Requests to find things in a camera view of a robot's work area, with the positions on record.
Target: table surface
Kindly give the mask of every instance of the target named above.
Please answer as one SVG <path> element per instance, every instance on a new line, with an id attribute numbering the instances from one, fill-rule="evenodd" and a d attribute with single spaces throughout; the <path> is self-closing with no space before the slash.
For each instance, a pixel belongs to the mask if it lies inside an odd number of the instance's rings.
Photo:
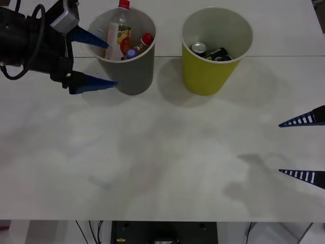
<path id="1" fill-rule="evenodd" d="M 56 0 L 24 0 L 20 12 L 31 15 L 36 4 L 46 9 Z M 16 2 L 11 1 L 14 9 Z M 80 26 L 88 29 L 102 13 L 116 8 L 118 0 L 80 0 Z M 157 27 L 156 56 L 181 56 L 180 28 L 198 9 L 217 6 L 242 14 L 254 33 L 248 56 L 320 56 L 325 42 L 311 0 L 131 0 L 131 6 L 153 18 Z M 74 44 L 76 57 L 91 57 L 84 44 Z"/>
<path id="2" fill-rule="evenodd" d="M 325 57 L 247 57 L 214 96 L 180 57 L 148 91 L 71 96 L 48 75 L 0 77 L 0 219 L 324 222 L 325 127 L 278 127 L 324 104 Z M 96 58 L 75 70 L 109 78 Z"/>

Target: small bottle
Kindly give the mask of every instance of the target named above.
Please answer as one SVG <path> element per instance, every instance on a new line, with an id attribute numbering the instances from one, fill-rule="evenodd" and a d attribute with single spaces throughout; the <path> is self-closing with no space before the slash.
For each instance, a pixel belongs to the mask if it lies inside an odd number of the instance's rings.
<path id="1" fill-rule="evenodd" d="M 133 49 L 136 49 L 138 51 L 138 55 L 143 53 L 145 50 L 148 49 L 148 47 L 151 45 L 153 42 L 153 36 L 149 33 L 146 33 L 141 39 L 140 39 L 140 44 Z"/>
<path id="2" fill-rule="evenodd" d="M 138 51 L 135 48 L 131 48 L 128 51 L 126 51 L 126 58 L 131 59 L 138 56 Z"/>
<path id="3" fill-rule="evenodd" d="M 128 20 L 130 2 L 120 0 L 116 13 L 110 20 L 107 34 L 107 42 L 112 45 L 105 51 L 105 58 L 111 60 L 123 60 L 126 51 L 130 49 L 131 27 Z"/>

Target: bottle cap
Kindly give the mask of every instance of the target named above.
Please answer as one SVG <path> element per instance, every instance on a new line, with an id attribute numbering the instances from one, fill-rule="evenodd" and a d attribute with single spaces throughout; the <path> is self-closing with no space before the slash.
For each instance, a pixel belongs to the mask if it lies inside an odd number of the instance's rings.
<path id="1" fill-rule="evenodd" d="M 126 51 L 125 56 L 127 59 L 134 58 L 134 57 L 138 56 L 138 51 L 135 48 L 129 49 L 128 51 Z"/>
<path id="2" fill-rule="evenodd" d="M 124 9 L 130 9 L 130 1 L 128 0 L 120 0 L 119 7 L 124 8 Z"/>
<path id="3" fill-rule="evenodd" d="M 144 45 L 150 46 L 150 44 L 153 42 L 153 36 L 149 33 L 146 33 L 141 38 L 141 41 L 143 42 Z"/>

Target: can lid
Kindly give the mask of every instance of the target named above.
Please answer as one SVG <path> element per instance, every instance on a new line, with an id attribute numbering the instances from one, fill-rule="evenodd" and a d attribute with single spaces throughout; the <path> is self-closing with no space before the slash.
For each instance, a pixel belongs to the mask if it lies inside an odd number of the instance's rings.
<path id="1" fill-rule="evenodd" d="M 207 46 L 202 42 L 195 42 L 191 46 L 191 49 L 195 53 L 204 53 L 205 51 L 207 51 Z"/>
<path id="2" fill-rule="evenodd" d="M 150 46 L 151 43 L 153 42 L 153 36 L 149 33 L 146 33 L 143 35 L 143 37 L 141 38 L 141 41 L 144 45 L 146 46 Z"/>
<path id="3" fill-rule="evenodd" d="M 134 58 L 134 57 L 138 56 L 138 51 L 135 48 L 129 49 L 128 51 L 126 51 L 125 56 L 127 59 Z"/>
<path id="4" fill-rule="evenodd" d="M 130 9 L 130 1 L 128 0 L 120 0 L 119 7 L 124 8 L 124 9 Z"/>

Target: cable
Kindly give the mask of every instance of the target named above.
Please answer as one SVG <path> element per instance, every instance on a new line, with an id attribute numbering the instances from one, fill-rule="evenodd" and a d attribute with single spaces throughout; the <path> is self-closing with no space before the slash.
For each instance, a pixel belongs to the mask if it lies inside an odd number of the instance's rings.
<path id="1" fill-rule="evenodd" d="M 82 233 L 82 235 L 83 235 L 83 238 L 85 238 L 86 243 L 89 244 L 88 241 L 87 241 L 87 239 L 86 239 L 85 234 L 83 233 L 83 231 L 82 231 L 82 229 L 81 229 L 81 227 L 80 227 L 80 225 L 79 225 L 79 223 L 78 223 L 78 221 L 76 221 L 76 223 L 77 223 L 77 225 L 78 225 L 78 227 L 79 227 L 79 229 L 80 229 L 80 231 L 81 231 L 81 233 Z"/>
<path id="2" fill-rule="evenodd" d="M 101 226 L 103 224 L 103 220 L 101 220 L 98 224 L 98 230 L 97 230 L 97 241 L 98 241 L 98 244 L 101 244 L 101 239 L 100 239 L 100 231 L 101 231 Z"/>
<path id="3" fill-rule="evenodd" d="M 97 240 L 95 238 L 95 235 L 93 234 L 93 231 L 92 231 L 91 222 L 90 222 L 90 220 L 88 220 L 88 221 L 89 221 L 89 227 L 90 227 L 90 230 L 91 230 L 92 238 L 95 241 L 95 243 L 98 244 L 98 242 L 97 242 Z"/>
<path id="4" fill-rule="evenodd" d="M 248 228 L 248 232 L 247 232 L 247 238 L 246 238 L 246 244 L 248 243 L 248 236 L 250 233 L 250 228 L 252 227 L 253 222 L 250 222 L 249 228 Z"/>
<path id="5" fill-rule="evenodd" d="M 17 0 L 15 12 L 18 12 L 19 11 L 19 9 L 20 9 L 20 3 L 21 3 L 21 0 Z"/>
<path id="6" fill-rule="evenodd" d="M 111 230 L 111 244 L 115 244 L 116 236 L 115 236 L 115 228 L 116 228 L 116 221 L 112 221 L 112 230 Z"/>
<path id="7" fill-rule="evenodd" d="M 37 39 L 37 43 L 35 46 L 35 49 L 32 53 L 31 58 L 28 60 L 27 64 L 24 66 L 24 69 L 16 76 L 10 76 L 7 72 L 7 68 L 6 66 L 0 66 L 0 70 L 3 72 L 4 76 L 8 79 L 8 80 L 18 80 L 21 77 L 23 77 L 28 70 L 31 68 L 31 65 L 34 62 L 34 59 L 37 57 L 37 55 L 39 54 L 42 42 L 43 42 L 43 37 L 44 37 L 44 32 L 45 32 L 45 8 L 43 5 L 38 4 L 36 6 L 36 8 L 34 9 L 33 13 L 32 13 L 32 17 L 36 18 L 38 12 L 41 10 L 42 16 L 41 16 L 41 27 L 40 27 L 40 34 L 39 37 Z"/>

